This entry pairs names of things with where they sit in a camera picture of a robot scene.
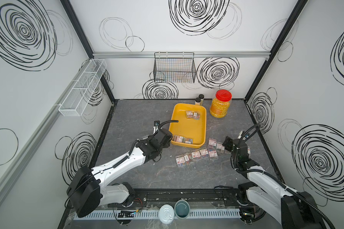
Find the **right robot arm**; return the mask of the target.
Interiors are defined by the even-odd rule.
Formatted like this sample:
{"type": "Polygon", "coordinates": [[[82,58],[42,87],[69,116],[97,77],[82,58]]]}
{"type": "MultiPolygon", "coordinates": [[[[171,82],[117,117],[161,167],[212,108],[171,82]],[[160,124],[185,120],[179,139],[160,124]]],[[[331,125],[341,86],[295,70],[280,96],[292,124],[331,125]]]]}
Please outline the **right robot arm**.
{"type": "Polygon", "coordinates": [[[298,192],[266,172],[249,157],[245,140],[226,136],[232,168],[248,182],[239,186],[238,200],[252,203],[271,215],[284,229],[325,229],[324,215],[307,192],[298,192]]]}

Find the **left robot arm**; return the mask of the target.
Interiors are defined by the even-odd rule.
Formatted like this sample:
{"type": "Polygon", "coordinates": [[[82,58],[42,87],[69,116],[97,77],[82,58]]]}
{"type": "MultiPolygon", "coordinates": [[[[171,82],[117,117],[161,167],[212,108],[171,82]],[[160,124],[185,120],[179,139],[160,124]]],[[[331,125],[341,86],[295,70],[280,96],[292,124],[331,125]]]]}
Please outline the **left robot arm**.
{"type": "Polygon", "coordinates": [[[102,205],[130,206],[135,196],[134,189],[127,182],[111,183],[126,172],[155,160],[164,148],[169,147],[172,138],[172,133],[162,128],[146,139],[135,140],[127,153],[108,163],[93,168],[81,167],[67,189],[76,215],[83,218],[102,205]]]}

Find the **yellow plastic tray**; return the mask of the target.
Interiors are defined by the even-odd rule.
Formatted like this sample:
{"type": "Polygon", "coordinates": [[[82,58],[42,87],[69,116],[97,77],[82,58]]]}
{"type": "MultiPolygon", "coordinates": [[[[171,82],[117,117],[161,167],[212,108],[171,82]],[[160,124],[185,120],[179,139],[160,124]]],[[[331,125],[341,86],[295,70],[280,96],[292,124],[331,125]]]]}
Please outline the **yellow plastic tray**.
{"type": "Polygon", "coordinates": [[[171,144],[186,148],[200,148],[206,140],[206,122],[207,111],[203,106],[178,103],[174,106],[172,120],[178,120],[178,123],[171,123],[169,131],[173,135],[191,138],[192,144],[171,141],[171,144]],[[186,118],[186,111],[198,112],[200,119],[186,118]]]}

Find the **paper clip box table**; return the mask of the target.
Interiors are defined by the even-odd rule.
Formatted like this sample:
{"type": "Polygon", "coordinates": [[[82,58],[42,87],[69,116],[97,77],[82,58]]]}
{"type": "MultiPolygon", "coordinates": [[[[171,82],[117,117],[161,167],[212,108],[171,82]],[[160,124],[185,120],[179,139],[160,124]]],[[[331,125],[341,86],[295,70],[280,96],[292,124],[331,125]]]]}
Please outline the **paper clip box table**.
{"type": "Polygon", "coordinates": [[[223,143],[221,143],[221,142],[217,142],[216,149],[217,149],[218,153],[223,154],[225,152],[225,147],[224,147],[223,143]]]}

